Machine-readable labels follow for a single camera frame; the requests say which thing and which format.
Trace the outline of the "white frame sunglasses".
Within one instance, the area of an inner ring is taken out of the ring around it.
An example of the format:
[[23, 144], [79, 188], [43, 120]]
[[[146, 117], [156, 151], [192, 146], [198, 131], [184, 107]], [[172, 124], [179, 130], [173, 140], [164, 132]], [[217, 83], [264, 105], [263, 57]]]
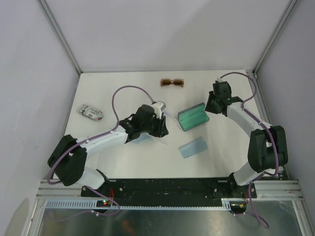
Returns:
[[170, 146], [172, 144], [172, 138], [174, 138], [176, 134], [181, 133], [183, 130], [178, 120], [172, 114], [168, 111], [164, 111], [163, 114], [165, 115], [166, 127], [169, 134], [163, 138], [157, 138], [157, 141], [165, 146]]

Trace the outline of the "blue glasses case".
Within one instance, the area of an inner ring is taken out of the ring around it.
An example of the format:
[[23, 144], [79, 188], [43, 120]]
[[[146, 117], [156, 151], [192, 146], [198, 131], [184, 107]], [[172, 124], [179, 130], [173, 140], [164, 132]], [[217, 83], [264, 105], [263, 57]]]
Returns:
[[205, 112], [205, 106], [205, 103], [202, 102], [178, 112], [177, 119], [184, 132], [203, 125], [210, 120]]

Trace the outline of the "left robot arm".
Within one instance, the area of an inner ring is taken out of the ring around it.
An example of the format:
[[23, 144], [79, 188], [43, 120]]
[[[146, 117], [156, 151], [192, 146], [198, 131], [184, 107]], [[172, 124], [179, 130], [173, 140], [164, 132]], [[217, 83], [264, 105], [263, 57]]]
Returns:
[[92, 137], [75, 139], [65, 135], [48, 159], [48, 166], [64, 186], [77, 183], [90, 187], [97, 196], [106, 195], [109, 190], [107, 177], [100, 170], [86, 167], [87, 159], [107, 148], [136, 140], [143, 133], [156, 138], [168, 135], [163, 114], [165, 107], [161, 101], [144, 104], [135, 114], [119, 121], [113, 130]]

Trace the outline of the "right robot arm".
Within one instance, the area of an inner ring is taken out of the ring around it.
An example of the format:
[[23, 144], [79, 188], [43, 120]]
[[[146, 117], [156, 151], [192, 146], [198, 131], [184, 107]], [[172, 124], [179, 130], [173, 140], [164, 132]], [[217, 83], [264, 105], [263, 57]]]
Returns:
[[264, 176], [277, 177], [288, 162], [285, 130], [255, 116], [241, 98], [232, 96], [228, 82], [217, 80], [209, 92], [205, 111], [222, 114], [234, 121], [249, 137], [247, 162], [228, 178], [227, 192], [239, 197], [245, 187]]

